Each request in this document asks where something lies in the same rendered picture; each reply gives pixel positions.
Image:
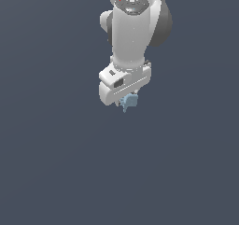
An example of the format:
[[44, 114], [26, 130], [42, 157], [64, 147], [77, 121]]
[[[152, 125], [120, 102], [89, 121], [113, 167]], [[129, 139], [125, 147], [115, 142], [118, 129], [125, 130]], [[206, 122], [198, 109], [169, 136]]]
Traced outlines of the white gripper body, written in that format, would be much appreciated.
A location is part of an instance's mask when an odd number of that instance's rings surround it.
[[99, 96], [105, 105], [111, 105], [131, 92], [140, 90], [150, 82], [151, 61], [146, 60], [135, 69], [119, 69], [110, 63], [99, 73]]

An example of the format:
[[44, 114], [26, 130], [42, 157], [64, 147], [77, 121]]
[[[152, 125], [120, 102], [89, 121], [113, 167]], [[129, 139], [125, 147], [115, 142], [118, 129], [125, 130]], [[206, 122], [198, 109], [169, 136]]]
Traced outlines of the small light blue object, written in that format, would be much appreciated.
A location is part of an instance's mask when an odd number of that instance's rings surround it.
[[127, 111], [129, 106], [137, 106], [138, 95], [129, 93], [126, 96], [122, 97], [120, 101], [120, 105], [123, 107], [123, 112]]

